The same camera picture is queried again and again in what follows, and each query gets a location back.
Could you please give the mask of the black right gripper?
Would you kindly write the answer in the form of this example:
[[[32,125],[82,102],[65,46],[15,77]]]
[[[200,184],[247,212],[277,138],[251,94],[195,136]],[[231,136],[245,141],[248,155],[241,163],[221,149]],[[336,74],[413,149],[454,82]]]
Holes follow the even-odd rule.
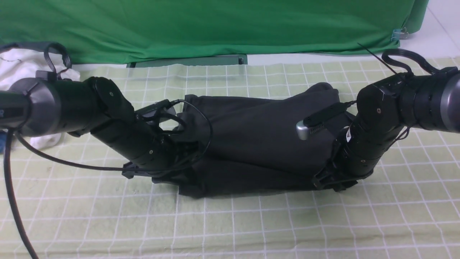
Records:
[[[325,167],[312,178],[317,190],[340,192],[373,174],[383,154],[394,143],[403,126],[389,132],[365,131],[359,124],[344,129],[332,146]]]

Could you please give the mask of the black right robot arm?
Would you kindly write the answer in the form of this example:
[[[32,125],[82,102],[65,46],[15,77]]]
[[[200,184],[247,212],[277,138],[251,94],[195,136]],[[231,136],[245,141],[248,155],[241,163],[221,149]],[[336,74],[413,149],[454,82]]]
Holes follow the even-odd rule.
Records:
[[[324,168],[312,177],[316,190],[346,190],[369,177],[383,154],[411,128],[459,133],[459,70],[447,67],[429,76],[398,73],[361,89],[355,101],[338,102],[298,123],[307,139],[355,104],[358,113],[340,126]]]

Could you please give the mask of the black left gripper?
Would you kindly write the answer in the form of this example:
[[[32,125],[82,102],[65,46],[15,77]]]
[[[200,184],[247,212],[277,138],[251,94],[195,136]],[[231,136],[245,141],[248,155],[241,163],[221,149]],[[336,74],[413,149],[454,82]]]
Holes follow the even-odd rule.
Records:
[[[90,134],[129,160],[122,171],[126,178],[175,176],[191,167],[198,156],[197,142],[175,142],[161,135],[159,127],[151,127],[141,120],[133,124],[109,120],[92,129]]]

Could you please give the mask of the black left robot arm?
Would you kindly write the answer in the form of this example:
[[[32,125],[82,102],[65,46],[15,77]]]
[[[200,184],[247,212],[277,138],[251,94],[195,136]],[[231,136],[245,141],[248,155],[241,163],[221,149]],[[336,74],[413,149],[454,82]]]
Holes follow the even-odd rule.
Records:
[[[163,100],[135,110],[108,78],[83,82],[24,78],[1,91],[1,129],[21,136],[68,133],[93,137],[128,163],[120,169],[126,178],[174,176],[200,156],[200,143],[174,139],[182,131],[164,131],[160,123],[178,122],[176,101]]]

